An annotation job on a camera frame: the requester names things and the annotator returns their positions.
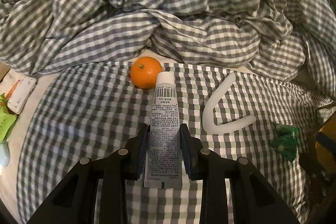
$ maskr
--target white v-shaped object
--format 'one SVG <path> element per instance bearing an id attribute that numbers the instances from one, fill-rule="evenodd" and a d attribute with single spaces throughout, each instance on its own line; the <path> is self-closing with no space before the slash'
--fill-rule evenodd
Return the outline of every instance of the white v-shaped object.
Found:
<path id="1" fill-rule="evenodd" d="M 223 135 L 242 129 L 256 121 L 255 116 L 249 115 L 233 122 L 221 124 L 219 126 L 215 125 L 213 122 L 214 107 L 218 104 L 219 100 L 224 96 L 224 94 L 229 90 L 235 81 L 236 75 L 232 72 L 224 79 L 223 83 L 219 85 L 219 87 L 210 96 L 209 100 L 205 104 L 202 116 L 202 126 L 206 133 Z"/>

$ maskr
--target white sheet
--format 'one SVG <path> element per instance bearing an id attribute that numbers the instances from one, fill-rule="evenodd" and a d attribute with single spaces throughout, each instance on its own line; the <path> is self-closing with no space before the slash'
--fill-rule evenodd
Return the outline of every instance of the white sheet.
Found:
<path id="1" fill-rule="evenodd" d="M 154 57 L 161 64 L 177 63 L 175 60 L 160 56 L 155 52 L 152 52 L 151 50 L 144 51 L 140 56 Z M 138 58 L 139 57 L 133 58 L 130 59 L 129 61 L 133 62 Z M 240 72 L 252 73 L 245 67 L 233 68 L 233 69 Z M 18 223 L 20 223 L 20 218 L 18 215 L 17 200 L 16 200 L 16 177 L 17 177 L 17 167 L 20 158 L 21 148 L 33 113 L 38 103 L 40 102 L 45 90 L 57 76 L 58 73 L 52 75 L 43 75 L 39 77 L 36 88 L 31 93 L 8 139 L 8 146 L 10 151 L 10 163 L 8 166 L 2 168 L 2 174 L 0 175 L 0 198 Z M 16 83 L 16 81 L 22 77 L 23 74 L 17 73 L 14 70 L 10 70 L 0 83 L 0 93 L 7 93 Z"/>

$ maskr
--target tube cap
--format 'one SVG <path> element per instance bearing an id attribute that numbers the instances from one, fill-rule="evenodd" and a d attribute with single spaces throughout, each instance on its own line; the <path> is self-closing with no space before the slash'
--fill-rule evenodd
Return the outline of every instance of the tube cap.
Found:
<path id="1" fill-rule="evenodd" d="M 160 72 L 156 78 L 156 85 L 158 86 L 160 84 L 171 84 L 175 86 L 174 74 L 169 71 Z"/>

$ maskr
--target barcode number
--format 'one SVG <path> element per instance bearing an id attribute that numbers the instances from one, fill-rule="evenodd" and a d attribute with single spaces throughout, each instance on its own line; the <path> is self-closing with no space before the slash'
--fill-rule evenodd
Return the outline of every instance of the barcode number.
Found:
<path id="1" fill-rule="evenodd" d="M 174 89 L 157 88 L 154 97 L 176 97 Z"/>

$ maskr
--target orange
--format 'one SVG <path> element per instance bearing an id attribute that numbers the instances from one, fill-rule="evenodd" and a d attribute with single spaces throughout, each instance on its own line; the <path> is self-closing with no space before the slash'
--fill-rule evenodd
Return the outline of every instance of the orange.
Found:
<path id="1" fill-rule="evenodd" d="M 143 90 L 148 90 L 155 88 L 156 77 L 161 71 L 160 62 L 155 58 L 146 56 L 133 63 L 130 77 L 134 85 Z"/>

